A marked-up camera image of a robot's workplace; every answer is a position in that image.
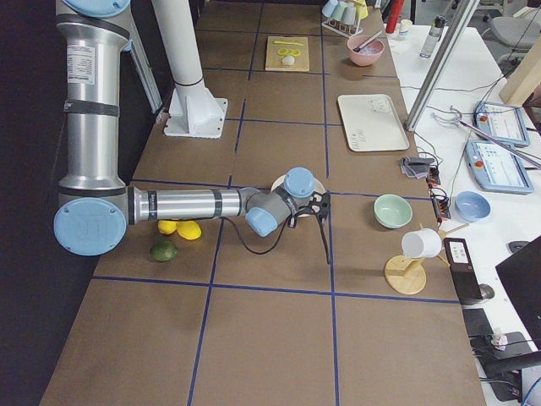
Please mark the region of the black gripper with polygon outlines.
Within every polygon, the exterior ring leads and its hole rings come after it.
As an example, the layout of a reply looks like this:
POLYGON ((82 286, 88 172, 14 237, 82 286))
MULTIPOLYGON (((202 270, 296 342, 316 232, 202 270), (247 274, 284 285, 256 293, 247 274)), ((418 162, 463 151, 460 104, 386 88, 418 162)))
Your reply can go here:
POLYGON ((325 234, 325 223, 329 216, 330 210, 331 210, 331 195, 328 192, 319 193, 315 191, 310 196, 309 201, 299 206, 291 218, 291 228, 295 228, 297 226, 297 219, 300 216, 303 216, 303 215, 315 216, 315 219, 317 220, 319 230, 320 230, 320 237, 321 237, 322 244, 324 247, 325 261, 327 265, 330 265, 331 258, 330 258, 328 241, 325 234))

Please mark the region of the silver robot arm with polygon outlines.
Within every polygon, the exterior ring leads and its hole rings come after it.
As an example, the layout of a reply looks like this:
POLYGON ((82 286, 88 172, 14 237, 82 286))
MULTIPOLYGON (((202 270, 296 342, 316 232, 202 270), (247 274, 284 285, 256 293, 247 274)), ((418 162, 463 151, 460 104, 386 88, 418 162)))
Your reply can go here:
POLYGON ((304 167, 289 170, 270 192, 255 188, 140 190, 118 176, 120 57, 129 51, 154 112, 161 95, 127 1, 59 1, 56 24, 67 42, 64 103, 68 171, 58 185, 55 237, 76 255, 115 248, 141 221, 243 217, 259 235, 293 228, 300 216, 324 223, 330 196, 304 167))

